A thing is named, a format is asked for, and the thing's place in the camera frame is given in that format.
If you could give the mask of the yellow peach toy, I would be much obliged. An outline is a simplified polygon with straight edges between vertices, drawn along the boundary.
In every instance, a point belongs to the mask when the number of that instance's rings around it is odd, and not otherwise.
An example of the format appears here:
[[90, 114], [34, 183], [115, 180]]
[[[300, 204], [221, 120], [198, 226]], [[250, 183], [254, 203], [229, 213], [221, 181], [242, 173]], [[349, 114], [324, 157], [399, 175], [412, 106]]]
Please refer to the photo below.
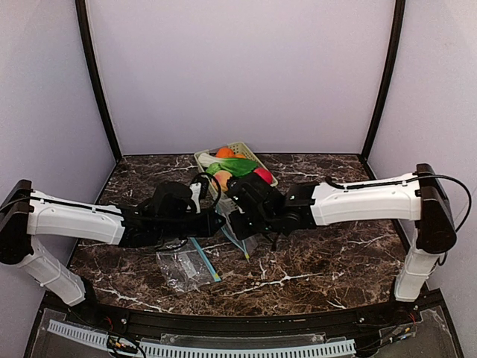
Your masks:
[[226, 170], [220, 170], [214, 174], [214, 178], [220, 184], [221, 190], [224, 192], [228, 190], [227, 182], [232, 176], [233, 175]]

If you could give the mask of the clear zip bag blue zipper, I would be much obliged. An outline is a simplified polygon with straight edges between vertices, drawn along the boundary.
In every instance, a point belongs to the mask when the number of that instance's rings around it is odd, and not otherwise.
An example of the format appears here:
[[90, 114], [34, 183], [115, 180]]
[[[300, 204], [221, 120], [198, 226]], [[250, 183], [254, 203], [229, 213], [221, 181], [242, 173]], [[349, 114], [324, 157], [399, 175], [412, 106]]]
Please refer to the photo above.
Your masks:
[[230, 224], [229, 214], [234, 208], [232, 201], [220, 201], [217, 206], [217, 212], [226, 219], [226, 224], [222, 227], [222, 233], [225, 237], [231, 241], [244, 255], [246, 260], [249, 260], [252, 253], [258, 247], [258, 241], [255, 236], [251, 236], [244, 240], [238, 240], [233, 232], [233, 228]]

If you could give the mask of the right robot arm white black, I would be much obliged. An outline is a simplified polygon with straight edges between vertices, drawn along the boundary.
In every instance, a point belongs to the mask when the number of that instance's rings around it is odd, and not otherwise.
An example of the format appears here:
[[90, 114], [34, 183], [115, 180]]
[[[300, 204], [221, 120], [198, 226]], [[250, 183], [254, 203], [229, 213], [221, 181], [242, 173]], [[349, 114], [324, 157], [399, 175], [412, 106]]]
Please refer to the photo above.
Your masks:
[[415, 223], [414, 238], [394, 284], [396, 301], [413, 302], [441, 256], [457, 242], [449, 199], [427, 163], [412, 173], [384, 180], [301, 183], [286, 194], [257, 173], [227, 182], [227, 196], [237, 205], [230, 224], [238, 239], [254, 234], [285, 236], [341, 222], [399, 219]]

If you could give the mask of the red toy apple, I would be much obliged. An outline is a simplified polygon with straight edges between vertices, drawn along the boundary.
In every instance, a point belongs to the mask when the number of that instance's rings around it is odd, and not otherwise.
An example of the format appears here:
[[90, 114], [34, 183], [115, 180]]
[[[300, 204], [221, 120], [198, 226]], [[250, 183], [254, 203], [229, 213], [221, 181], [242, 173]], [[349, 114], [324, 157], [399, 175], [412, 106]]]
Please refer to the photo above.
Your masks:
[[267, 169], [256, 168], [253, 172], [260, 176], [267, 184], [271, 185], [273, 183], [273, 175]]

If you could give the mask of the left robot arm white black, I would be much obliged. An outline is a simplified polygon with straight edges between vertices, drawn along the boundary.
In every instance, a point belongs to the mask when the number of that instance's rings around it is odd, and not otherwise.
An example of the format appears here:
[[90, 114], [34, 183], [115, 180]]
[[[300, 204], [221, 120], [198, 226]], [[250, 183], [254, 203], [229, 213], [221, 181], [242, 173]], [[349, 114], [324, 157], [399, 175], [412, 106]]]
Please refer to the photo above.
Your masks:
[[66, 201], [20, 180], [1, 206], [1, 263], [19, 267], [70, 307], [93, 302], [89, 283], [70, 272], [38, 240], [41, 235], [89, 239], [121, 248], [166, 248], [190, 237], [214, 236], [225, 224], [200, 206], [201, 184], [160, 184], [136, 206]]

